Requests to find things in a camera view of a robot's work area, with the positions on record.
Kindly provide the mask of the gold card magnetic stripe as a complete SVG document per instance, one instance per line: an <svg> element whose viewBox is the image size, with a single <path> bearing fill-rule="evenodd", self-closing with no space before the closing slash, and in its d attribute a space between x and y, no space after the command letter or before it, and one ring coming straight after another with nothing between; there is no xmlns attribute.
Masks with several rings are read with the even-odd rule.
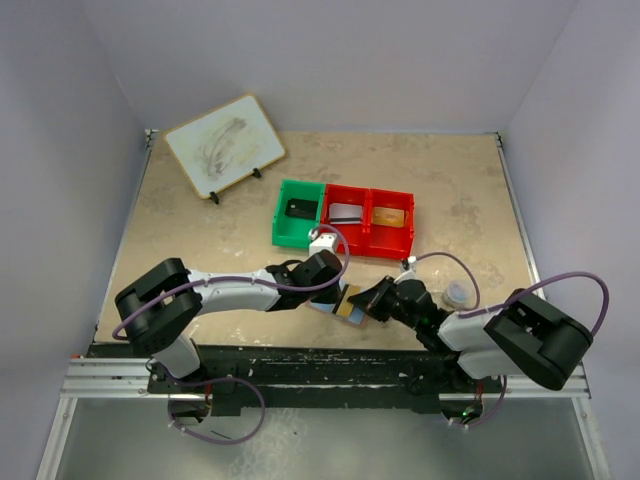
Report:
<svg viewBox="0 0 640 480"><path fill-rule="evenodd" d="M346 284L341 290L339 300L336 302L332 313L339 318L348 320L355 309L349 298L359 294L361 290L362 287L359 285Z"/></svg>

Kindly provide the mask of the brown leather card holder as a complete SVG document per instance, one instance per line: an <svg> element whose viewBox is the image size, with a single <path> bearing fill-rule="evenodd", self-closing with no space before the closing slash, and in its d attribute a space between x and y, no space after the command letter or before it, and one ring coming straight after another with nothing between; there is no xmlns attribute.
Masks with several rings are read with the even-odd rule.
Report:
<svg viewBox="0 0 640 480"><path fill-rule="evenodd" d="M344 284L341 286L336 302L332 304L307 302L306 305L312 310L329 315L352 327L364 328L369 317L363 310L348 301L351 296L361 293L362 290L363 288L360 285Z"/></svg>

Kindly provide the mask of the white VIP card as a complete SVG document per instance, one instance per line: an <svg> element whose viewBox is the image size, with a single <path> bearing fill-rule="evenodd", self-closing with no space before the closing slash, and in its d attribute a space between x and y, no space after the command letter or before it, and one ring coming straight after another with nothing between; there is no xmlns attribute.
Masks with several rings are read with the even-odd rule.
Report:
<svg viewBox="0 0 640 480"><path fill-rule="evenodd" d="M363 206L348 203L331 203L328 207L328 223L333 225L360 224Z"/></svg>

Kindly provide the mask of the black card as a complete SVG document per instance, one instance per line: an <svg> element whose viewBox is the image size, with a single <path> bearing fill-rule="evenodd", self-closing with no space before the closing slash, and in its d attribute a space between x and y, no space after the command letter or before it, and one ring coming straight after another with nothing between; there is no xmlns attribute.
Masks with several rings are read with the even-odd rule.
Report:
<svg viewBox="0 0 640 480"><path fill-rule="evenodd" d="M290 198L285 207L285 215L289 218L315 220L318 207L318 201Z"/></svg>

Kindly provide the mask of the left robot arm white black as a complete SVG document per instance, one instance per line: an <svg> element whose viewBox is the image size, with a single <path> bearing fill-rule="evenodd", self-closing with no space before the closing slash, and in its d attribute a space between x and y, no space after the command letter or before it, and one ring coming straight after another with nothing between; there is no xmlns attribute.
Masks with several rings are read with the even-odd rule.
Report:
<svg viewBox="0 0 640 480"><path fill-rule="evenodd" d="M121 323L112 337L134 354L156 361L184 392L208 375L196 344L185 333L198 316L250 310L294 310L307 301L338 298L346 265L330 250L250 272L214 274L187 268L179 258L162 261L116 295Z"/></svg>

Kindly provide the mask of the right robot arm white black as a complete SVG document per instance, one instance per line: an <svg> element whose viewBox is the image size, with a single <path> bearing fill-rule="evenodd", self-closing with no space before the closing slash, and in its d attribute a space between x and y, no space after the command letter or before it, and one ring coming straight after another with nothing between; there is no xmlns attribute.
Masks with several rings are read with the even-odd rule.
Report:
<svg viewBox="0 0 640 480"><path fill-rule="evenodd" d="M429 352L454 358L444 376L456 391L518 374L558 391L594 340L585 326L523 289L495 311L454 312L439 307L415 276L387 276L348 302L379 322L402 323Z"/></svg>

